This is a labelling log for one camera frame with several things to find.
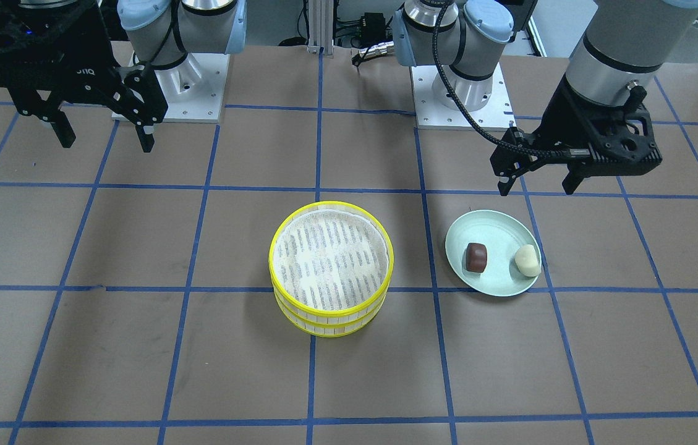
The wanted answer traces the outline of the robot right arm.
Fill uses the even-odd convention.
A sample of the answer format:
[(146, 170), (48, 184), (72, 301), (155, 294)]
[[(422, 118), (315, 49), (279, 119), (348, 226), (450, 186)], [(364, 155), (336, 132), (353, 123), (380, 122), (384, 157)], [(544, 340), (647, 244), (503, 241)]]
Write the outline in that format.
[(206, 87), (196, 54), (238, 54), (244, 1), (0, 1), (0, 88), (69, 148), (64, 103), (101, 105), (143, 152), (169, 106)]

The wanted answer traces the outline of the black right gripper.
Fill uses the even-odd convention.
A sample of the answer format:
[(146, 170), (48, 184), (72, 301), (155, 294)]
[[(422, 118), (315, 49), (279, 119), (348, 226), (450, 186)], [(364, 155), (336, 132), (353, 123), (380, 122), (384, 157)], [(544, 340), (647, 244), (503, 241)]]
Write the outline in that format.
[(0, 88), (22, 114), (48, 121), (66, 149), (75, 132), (62, 102), (99, 104), (124, 116), (145, 154), (168, 108), (151, 67), (115, 59), (97, 1), (0, 1)]

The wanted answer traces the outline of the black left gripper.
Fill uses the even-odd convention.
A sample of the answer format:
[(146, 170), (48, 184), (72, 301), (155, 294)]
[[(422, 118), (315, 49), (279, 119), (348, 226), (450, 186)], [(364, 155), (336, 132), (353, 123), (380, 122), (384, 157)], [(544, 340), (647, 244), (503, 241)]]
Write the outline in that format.
[(503, 141), (522, 150), (498, 145), (491, 155), (499, 194), (507, 197), (517, 177), (543, 164), (566, 165), (566, 195), (574, 195), (588, 177), (641, 176), (656, 169), (663, 157), (644, 105), (647, 90), (636, 82), (623, 93), (623, 105), (600, 105), (561, 79), (534, 132), (516, 127), (505, 132)]

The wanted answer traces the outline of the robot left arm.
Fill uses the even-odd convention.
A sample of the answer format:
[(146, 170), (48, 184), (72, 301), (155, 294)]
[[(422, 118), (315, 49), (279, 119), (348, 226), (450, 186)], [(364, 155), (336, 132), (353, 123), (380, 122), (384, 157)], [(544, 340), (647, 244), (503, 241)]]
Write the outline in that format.
[(546, 164), (568, 169), (563, 190), (592, 177), (643, 176), (662, 163), (644, 101), (654, 74), (698, 20), (698, 1), (598, 1), (541, 123), (496, 138), (471, 116), (493, 90), (493, 73), (514, 36), (506, 3), (405, 1), (392, 18), (404, 67), (435, 67), (433, 90), (495, 145), (490, 163), (501, 195)]

